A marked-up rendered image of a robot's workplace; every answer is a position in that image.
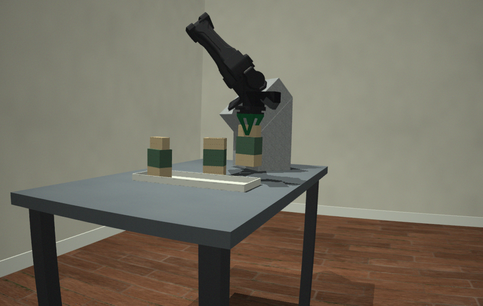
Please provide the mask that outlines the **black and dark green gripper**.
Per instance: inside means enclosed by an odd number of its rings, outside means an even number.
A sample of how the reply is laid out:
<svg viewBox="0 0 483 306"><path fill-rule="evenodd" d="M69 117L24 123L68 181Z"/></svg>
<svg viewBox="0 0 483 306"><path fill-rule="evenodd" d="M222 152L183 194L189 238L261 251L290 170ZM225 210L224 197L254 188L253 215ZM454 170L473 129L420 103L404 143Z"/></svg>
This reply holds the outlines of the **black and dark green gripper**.
<svg viewBox="0 0 483 306"><path fill-rule="evenodd" d="M264 113L262 111L266 111L266 107L258 107L258 106L246 106L246 92L247 91L257 91L257 90L245 90L243 91L243 105L242 106L235 106L235 110L240 110L240 112L236 112L236 116L238 117L240 124L243 127L245 135L249 135L252 125L254 123L255 118L257 118L257 122L255 125L260 125ZM245 107L245 108L240 108ZM247 123L249 125L248 130L246 129L245 123L243 118L246 118Z"/></svg>

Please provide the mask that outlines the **white shallow tray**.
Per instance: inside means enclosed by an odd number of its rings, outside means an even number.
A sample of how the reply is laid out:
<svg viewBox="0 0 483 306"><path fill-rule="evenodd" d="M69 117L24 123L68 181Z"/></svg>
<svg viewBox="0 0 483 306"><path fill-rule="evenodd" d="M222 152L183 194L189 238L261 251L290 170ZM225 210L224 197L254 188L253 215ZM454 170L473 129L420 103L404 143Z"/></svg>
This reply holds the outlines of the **white shallow tray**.
<svg viewBox="0 0 483 306"><path fill-rule="evenodd" d="M132 180L186 187L246 192L261 185L261 178L243 176L223 176L208 173L179 172L172 170L172 178L148 176L147 172L132 174Z"/></svg>

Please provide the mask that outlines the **tan box with dark green band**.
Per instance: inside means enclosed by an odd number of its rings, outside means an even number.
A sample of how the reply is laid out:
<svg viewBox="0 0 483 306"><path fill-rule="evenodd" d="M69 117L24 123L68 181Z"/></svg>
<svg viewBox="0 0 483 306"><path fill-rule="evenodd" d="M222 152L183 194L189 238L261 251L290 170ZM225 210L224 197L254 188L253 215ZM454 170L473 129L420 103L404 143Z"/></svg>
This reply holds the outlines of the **tan box with dark green band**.
<svg viewBox="0 0 483 306"><path fill-rule="evenodd" d="M150 137L147 149L147 175L172 178L172 150L170 138Z"/></svg>
<svg viewBox="0 0 483 306"><path fill-rule="evenodd" d="M242 125L239 125L239 134L236 137L235 165L257 167L262 165L261 125L252 125L249 135L245 135Z"/></svg>
<svg viewBox="0 0 483 306"><path fill-rule="evenodd" d="M203 138L203 173L226 176L226 138Z"/></svg>

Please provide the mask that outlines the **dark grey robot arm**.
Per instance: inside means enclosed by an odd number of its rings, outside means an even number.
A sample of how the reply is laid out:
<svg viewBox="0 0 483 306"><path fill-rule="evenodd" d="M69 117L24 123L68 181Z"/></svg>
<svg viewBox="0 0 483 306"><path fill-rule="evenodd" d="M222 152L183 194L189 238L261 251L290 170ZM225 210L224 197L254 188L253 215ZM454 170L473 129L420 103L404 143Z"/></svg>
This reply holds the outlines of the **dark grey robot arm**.
<svg viewBox="0 0 483 306"><path fill-rule="evenodd" d="M243 90L246 92L246 106L270 107L276 110L281 101L281 92L262 91L267 87L265 77L255 71L255 65L249 55L229 46L215 31L207 12L199 16L196 23L186 27L186 33L196 43L199 42L216 62L223 80L230 89L234 89L238 98L229 103L228 110L233 110L243 102ZM249 68L250 67L250 68ZM244 72L245 71L245 72ZM258 89L257 89L258 88Z"/></svg>

